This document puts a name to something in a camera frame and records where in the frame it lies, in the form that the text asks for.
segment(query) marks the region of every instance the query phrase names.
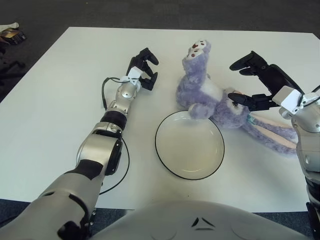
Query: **plush toy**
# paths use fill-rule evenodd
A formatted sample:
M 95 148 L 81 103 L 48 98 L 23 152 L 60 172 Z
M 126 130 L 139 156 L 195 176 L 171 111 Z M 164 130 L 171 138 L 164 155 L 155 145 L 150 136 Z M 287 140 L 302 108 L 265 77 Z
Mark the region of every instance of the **plush toy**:
M 196 42 L 182 60 L 185 75 L 176 91 L 176 101 L 193 119 L 210 118 L 221 128 L 242 128 L 259 142 L 285 155 L 296 154 L 295 130 L 250 113 L 246 106 L 228 98 L 236 92 L 233 88 L 222 90 L 207 73 L 211 44 L 206 40 Z

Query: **pink bunny ear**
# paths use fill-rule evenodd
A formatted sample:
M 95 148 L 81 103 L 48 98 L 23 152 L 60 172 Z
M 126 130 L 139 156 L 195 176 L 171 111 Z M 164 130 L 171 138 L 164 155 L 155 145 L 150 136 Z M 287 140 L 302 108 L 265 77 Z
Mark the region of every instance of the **pink bunny ear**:
M 244 124 L 242 128 L 268 148 L 286 156 L 296 155 L 296 144 L 283 136 L 250 121 Z

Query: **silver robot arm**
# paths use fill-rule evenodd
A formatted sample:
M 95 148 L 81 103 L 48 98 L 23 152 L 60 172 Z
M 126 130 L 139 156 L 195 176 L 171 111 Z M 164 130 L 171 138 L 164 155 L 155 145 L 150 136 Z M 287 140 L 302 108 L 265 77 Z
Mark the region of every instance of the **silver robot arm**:
M 279 113 L 290 120 L 298 143 L 296 153 L 307 183 L 310 202 L 306 204 L 315 239 L 320 239 L 320 86 L 305 94 L 302 89 L 277 65 L 267 62 L 254 51 L 230 66 L 240 74 L 258 76 L 271 92 L 270 96 L 256 94 L 252 97 L 230 93 L 235 102 L 248 106 L 251 111 L 281 107 Z
M 0 229 L 6 240 L 69 240 L 85 239 L 89 218 L 96 205 L 105 176 L 118 167 L 122 150 L 122 133 L 128 112 L 140 87 L 152 90 L 157 79 L 146 60 L 158 64 L 145 48 L 133 57 L 115 100 L 101 121 L 81 144 L 77 165 L 59 176 L 14 221 Z M 142 78 L 143 72 L 150 76 Z

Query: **dark carpet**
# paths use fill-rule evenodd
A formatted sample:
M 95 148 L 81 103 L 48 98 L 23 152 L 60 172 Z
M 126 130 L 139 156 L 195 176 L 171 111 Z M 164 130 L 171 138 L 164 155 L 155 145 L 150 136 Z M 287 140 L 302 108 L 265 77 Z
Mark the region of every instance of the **dark carpet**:
M 319 12 L 319 0 L 0 0 L 0 25 L 18 22 L 28 37 L 20 45 L 6 47 L 6 57 L 24 62 L 27 71 L 69 26 L 303 32 L 320 38 Z M 0 101 L 18 81 L 4 80 Z M 0 200 L 0 222 L 27 205 Z M 99 208 L 93 232 L 124 214 Z M 259 215 L 312 235 L 306 212 Z

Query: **bunny arm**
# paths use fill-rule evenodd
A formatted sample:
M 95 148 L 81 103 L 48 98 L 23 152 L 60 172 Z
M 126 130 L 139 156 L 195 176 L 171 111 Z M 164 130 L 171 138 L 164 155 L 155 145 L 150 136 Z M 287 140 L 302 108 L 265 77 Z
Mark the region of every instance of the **bunny arm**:
M 207 119 L 214 113 L 214 111 L 215 106 L 208 105 L 208 103 L 194 103 L 188 109 L 188 112 L 192 119 Z
M 259 125 L 247 121 L 242 128 L 268 148 L 287 156 L 296 155 L 296 144 Z

